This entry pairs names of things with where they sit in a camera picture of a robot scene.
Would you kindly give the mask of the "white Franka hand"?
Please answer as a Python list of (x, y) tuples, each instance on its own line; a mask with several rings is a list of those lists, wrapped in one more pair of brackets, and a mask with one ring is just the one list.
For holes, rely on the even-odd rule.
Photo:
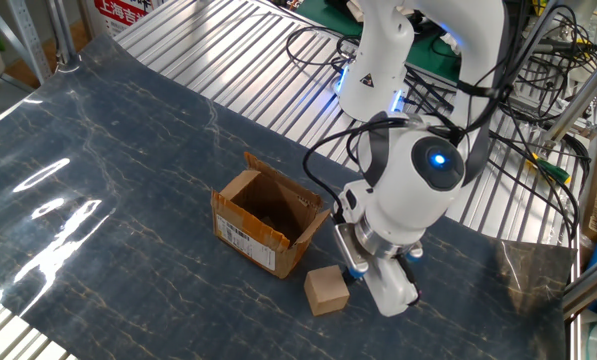
[(364, 281), (386, 317), (404, 312), (418, 300), (419, 291), (401, 263), (421, 234), (397, 224), (364, 180), (346, 184), (339, 199), (335, 208), (343, 222), (334, 227), (334, 237), (350, 274), (343, 276), (345, 284)]

